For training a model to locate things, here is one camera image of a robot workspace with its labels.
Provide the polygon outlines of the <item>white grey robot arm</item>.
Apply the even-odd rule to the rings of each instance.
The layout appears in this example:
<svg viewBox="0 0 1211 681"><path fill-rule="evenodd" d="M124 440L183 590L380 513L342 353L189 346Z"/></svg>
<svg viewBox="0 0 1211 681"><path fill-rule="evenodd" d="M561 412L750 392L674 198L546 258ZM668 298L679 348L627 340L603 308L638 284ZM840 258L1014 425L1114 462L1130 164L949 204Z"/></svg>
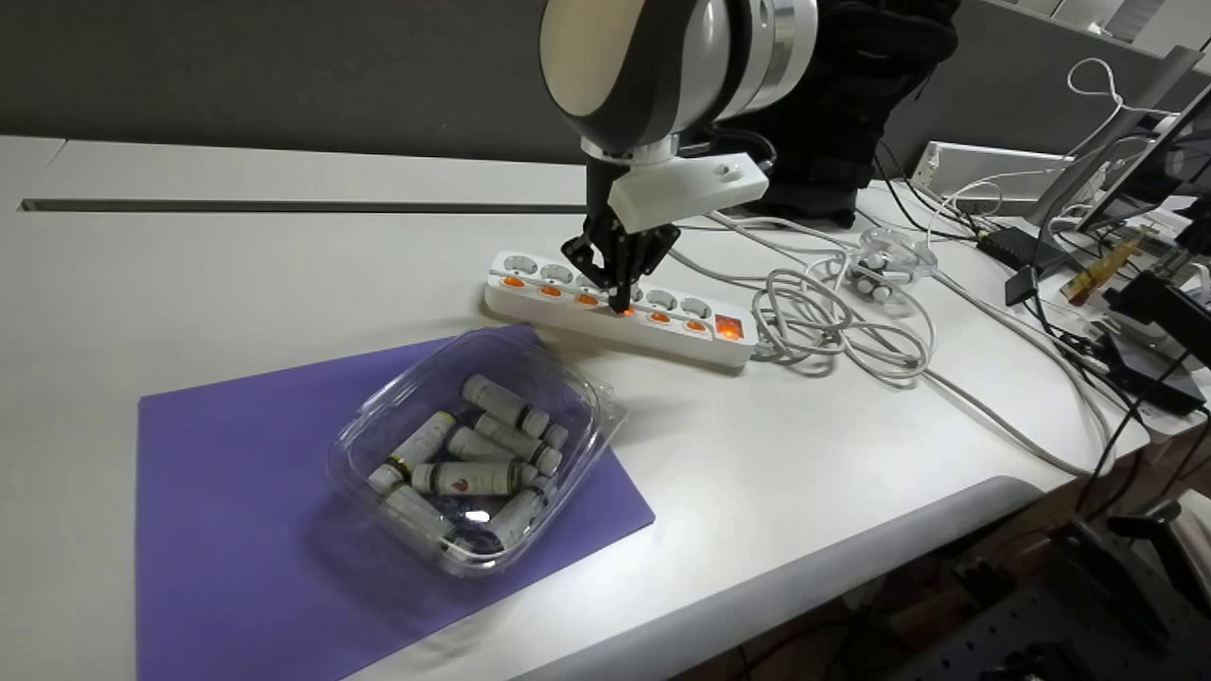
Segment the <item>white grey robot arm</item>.
<svg viewBox="0 0 1211 681"><path fill-rule="evenodd" d="M750 153L684 155L682 139L787 100L816 30L816 0L546 0L541 79L586 155L583 233L561 252L613 310L631 308L682 218L768 194Z"/></svg>

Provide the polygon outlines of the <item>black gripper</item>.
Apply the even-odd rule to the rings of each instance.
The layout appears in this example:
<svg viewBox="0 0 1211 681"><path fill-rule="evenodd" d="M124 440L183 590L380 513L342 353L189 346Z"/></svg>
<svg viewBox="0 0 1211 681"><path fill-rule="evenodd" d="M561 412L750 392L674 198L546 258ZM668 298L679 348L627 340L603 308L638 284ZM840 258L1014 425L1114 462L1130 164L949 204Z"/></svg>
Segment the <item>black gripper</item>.
<svg viewBox="0 0 1211 681"><path fill-rule="evenodd" d="M592 160L586 164L586 218L583 218L583 233L568 237L561 245L563 262L586 275L597 290L609 290L609 308L617 314L624 314L631 308L631 286L652 275L662 258L679 245L682 229L662 223L638 233L627 233L617 218L617 212L609 209L609 190L613 180L624 174L619 164L609 160Z"/></svg>

